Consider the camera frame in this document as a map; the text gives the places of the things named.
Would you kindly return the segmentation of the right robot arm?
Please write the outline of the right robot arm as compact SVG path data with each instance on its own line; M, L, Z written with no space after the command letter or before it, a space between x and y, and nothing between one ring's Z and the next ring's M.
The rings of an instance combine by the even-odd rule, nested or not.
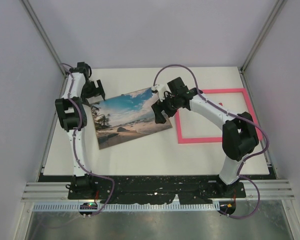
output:
M254 157L253 152L259 145L252 115L246 111L238 115L229 112L209 100L198 87L189 89L180 77L167 85L154 84L151 91L158 96L158 100L151 106L156 124L164 124L179 109L187 109L203 116L222 131L225 160L217 176L216 191L221 197L232 194L243 165Z

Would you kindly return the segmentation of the pink picture frame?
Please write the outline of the pink picture frame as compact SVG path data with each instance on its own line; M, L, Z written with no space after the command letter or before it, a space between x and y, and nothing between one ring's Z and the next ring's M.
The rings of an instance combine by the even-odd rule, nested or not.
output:
M243 95L248 112L251 114L253 121L257 124L256 113L253 109L252 102L245 88L219 88L219 89L203 89L204 94L234 94L241 93ZM175 127L177 134L177 142L179 144L205 144L205 143L221 143L222 137L195 137L195 138L183 138L182 126L180 121L180 114L177 112L174 116Z

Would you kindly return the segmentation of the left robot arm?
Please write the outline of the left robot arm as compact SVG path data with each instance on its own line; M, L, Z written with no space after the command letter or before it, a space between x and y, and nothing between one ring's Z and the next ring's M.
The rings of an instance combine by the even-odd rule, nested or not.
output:
M63 95L55 100L59 124L65 130L72 151L73 176L68 189L68 198L93 199L97 185L93 176L88 173L88 158L85 146L85 127L88 119L84 106L89 106L88 99L106 94L100 80L93 82L91 67L85 62L78 62L76 67L62 64L67 73L67 83Z

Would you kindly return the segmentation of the beach photo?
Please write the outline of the beach photo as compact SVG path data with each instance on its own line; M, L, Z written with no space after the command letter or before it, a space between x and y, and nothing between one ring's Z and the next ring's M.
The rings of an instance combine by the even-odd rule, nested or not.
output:
M158 96L144 88L90 104L98 147L103 150L172 128L167 116L155 123Z

